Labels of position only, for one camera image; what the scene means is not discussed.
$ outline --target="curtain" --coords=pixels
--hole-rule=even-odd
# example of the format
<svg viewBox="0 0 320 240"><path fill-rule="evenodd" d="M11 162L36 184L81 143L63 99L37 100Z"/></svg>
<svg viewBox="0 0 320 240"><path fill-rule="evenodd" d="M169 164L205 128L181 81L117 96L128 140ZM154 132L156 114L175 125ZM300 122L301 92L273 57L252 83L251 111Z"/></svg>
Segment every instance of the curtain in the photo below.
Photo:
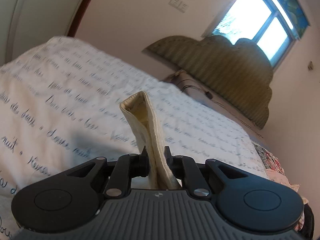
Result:
<svg viewBox="0 0 320 240"><path fill-rule="evenodd" d="M305 16L298 0L278 0L284 11L290 18L297 35L301 38L309 26L307 17Z"/></svg>

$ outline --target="colorful fabric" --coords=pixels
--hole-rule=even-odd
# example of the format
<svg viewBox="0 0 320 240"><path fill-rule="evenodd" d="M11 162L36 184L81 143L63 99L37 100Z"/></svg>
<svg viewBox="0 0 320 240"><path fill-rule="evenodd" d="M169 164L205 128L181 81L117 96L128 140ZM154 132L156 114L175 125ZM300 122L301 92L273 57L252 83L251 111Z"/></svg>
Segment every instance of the colorful fabric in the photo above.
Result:
<svg viewBox="0 0 320 240"><path fill-rule="evenodd" d="M309 26L309 22L298 0L278 0L278 2L290 18L298 37L301 38Z"/></svg>
<svg viewBox="0 0 320 240"><path fill-rule="evenodd" d="M288 178L284 175L284 169L281 167L279 160L277 157L275 157L271 152L266 150L264 147L259 145L258 143L252 141L257 153L259 154L264 167L266 168L266 173L271 181L274 181L276 183L279 183L281 185L285 185L291 189L293 189L295 192L298 192L298 189L300 187L299 184L293 184L291 185L289 183ZM307 204L309 201L303 197L300 196L303 204ZM303 228L304 225L304 213L302 214L299 222L294 227L295 231L300 231Z"/></svg>
<svg viewBox="0 0 320 240"><path fill-rule="evenodd" d="M284 170L280 165L280 162L277 157L275 157L271 152L260 146L258 143L253 142L253 145L259 154L264 167L266 169L272 169L274 171L279 172L280 174L284 175Z"/></svg>

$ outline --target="folded cloth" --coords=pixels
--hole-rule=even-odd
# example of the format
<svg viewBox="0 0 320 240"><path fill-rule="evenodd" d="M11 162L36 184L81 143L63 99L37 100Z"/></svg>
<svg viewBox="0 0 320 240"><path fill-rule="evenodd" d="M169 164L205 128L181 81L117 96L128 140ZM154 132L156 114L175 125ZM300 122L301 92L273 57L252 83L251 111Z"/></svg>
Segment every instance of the folded cloth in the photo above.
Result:
<svg viewBox="0 0 320 240"><path fill-rule="evenodd" d="M300 187L299 184L291 185L289 183L288 178L286 176L284 176L283 174L279 173L278 171L274 171L272 169L266 169L266 172L267 172L270 180L272 180L274 182L277 182L277 183L279 183L281 185L285 185L285 186L293 189L295 192L298 192L298 189ZM305 197L303 197L301 195L300 195L300 197L301 197L304 205L308 204L309 200L307 200ZM304 220L305 220L305 215L303 213L301 218L300 218L300 220L299 220L299 222L298 222L298 224L297 224L297 226L294 228L294 230L296 230L296 231L301 230L303 228L303 225L304 225Z"/></svg>
<svg viewBox="0 0 320 240"><path fill-rule="evenodd" d="M140 91L130 96L120 104L120 109L136 137L139 151L146 147L148 152L150 188L180 188L164 157L162 127L147 93Z"/></svg>

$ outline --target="metal screw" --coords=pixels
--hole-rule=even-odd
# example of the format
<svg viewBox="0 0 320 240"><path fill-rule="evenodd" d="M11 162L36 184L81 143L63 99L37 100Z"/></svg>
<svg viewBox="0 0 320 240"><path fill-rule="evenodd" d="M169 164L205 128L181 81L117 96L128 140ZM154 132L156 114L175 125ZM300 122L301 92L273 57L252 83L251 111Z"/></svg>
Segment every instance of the metal screw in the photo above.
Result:
<svg viewBox="0 0 320 240"><path fill-rule="evenodd" d="M118 197L120 196L122 193L121 190L119 190L118 188L110 188L106 191L106 194L109 195L110 197Z"/></svg>
<svg viewBox="0 0 320 240"><path fill-rule="evenodd" d="M205 197L207 195L209 195L209 190L205 189L205 188L197 188L194 190L193 194L195 194L198 197Z"/></svg>

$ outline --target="patterned pillow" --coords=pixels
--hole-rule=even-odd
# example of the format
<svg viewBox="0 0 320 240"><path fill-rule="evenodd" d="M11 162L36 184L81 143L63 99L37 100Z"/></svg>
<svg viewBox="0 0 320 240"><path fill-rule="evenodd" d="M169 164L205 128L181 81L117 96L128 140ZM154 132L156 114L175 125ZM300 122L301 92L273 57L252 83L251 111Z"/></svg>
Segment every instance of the patterned pillow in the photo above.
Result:
<svg viewBox="0 0 320 240"><path fill-rule="evenodd" d="M252 141L257 153L259 154L264 167L266 169L272 169L274 171L277 171L284 175L284 170L280 165L280 162L277 157L275 157L271 152L269 152L267 149L263 148L258 143Z"/></svg>
<svg viewBox="0 0 320 240"><path fill-rule="evenodd" d="M266 168L266 172L268 174L268 177L270 180L280 183L282 185L285 185L291 189L293 189L295 192L298 192L300 185L291 185L287 179L287 177L284 175L284 169L281 167L280 162L277 157L275 157L271 152L266 150L264 147L259 145L258 143L252 141L257 153L259 154L264 167ZM303 204L308 203L308 200L301 196ZM304 225L304 213L302 214L299 222L295 226L295 231L300 231Z"/></svg>

